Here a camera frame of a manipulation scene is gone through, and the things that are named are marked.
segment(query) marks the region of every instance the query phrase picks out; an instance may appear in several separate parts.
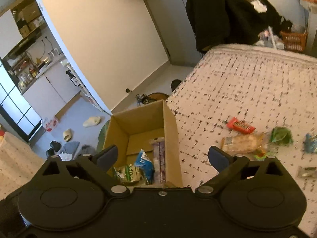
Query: white bedsheet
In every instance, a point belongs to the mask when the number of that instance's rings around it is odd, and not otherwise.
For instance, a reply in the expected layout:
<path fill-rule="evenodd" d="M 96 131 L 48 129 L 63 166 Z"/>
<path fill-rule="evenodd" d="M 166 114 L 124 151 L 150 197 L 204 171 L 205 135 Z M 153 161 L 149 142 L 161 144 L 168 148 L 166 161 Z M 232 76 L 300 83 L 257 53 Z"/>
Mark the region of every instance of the white bedsheet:
<path fill-rule="evenodd" d="M 317 167 L 317 155 L 303 152 L 305 134 L 317 134 L 317 59 L 266 47 L 223 45 L 211 49 L 167 100 L 175 113 L 184 186 L 196 188 L 217 174 L 210 146 L 238 133 L 226 127 L 235 116 L 256 132 L 288 127 L 294 144 L 277 158 L 307 198 L 299 227 L 317 231 L 317 185 L 297 177 L 298 166 Z"/>
<path fill-rule="evenodd" d="M 26 184 L 44 160 L 9 132 L 0 140 L 0 200 Z"/>

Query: kitchen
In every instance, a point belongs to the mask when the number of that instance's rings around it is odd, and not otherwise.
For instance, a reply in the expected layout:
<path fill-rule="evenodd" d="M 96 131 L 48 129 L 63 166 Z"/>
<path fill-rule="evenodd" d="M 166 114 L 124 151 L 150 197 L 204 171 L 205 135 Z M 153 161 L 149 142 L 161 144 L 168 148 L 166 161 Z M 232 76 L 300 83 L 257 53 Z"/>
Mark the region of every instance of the kitchen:
<path fill-rule="evenodd" d="M 81 97 L 102 110 L 35 0 L 14 0 L 0 12 L 0 57 L 0 113 L 26 142 Z"/>

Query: orange basket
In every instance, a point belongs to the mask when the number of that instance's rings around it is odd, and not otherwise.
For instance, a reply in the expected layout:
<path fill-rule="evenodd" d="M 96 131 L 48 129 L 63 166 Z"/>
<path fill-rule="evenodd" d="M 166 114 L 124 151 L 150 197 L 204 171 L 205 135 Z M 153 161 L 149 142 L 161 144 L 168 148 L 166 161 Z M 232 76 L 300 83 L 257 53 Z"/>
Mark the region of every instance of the orange basket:
<path fill-rule="evenodd" d="M 293 52 L 303 52 L 306 46 L 307 32 L 304 34 L 281 31 L 285 49 Z"/>

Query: white slipper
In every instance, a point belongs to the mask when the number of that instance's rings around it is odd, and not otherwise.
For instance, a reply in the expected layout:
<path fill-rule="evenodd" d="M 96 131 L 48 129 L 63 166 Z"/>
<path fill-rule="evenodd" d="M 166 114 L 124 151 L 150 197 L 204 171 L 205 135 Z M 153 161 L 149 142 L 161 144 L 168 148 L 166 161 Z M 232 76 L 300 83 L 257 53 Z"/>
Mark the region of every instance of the white slipper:
<path fill-rule="evenodd" d="M 101 121 L 100 116 L 92 116 L 92 117 L 89 117 L 88 120 L 84 121 L 83 126 L 84 127 L 95 126 L 95 125 L 98 125 L 100 121 Z"/>
<path fill-rule="evenodd" d="M 70 129 L 63 132 L 64 141 L 68 142 L 72 138 L 72 132 Z"/>

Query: purple package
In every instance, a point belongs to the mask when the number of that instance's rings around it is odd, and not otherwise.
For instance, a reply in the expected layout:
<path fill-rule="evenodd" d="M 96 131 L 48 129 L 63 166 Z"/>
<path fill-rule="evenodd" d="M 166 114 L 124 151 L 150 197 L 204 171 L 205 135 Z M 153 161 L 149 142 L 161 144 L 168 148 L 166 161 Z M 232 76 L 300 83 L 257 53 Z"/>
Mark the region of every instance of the purple package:
<path fill-rule="evenodd" d="M 164 138 L 151 140 L 153 146 L 154 183 L 165 183 L 165 141 Z"/>
<path fill-rule="evenodd" d="M 159 143 L 159 156 L 160 156 L 161 183 L 165 183 L 166 175 L 165 175 L 165 142 L 164 141 Z"/>

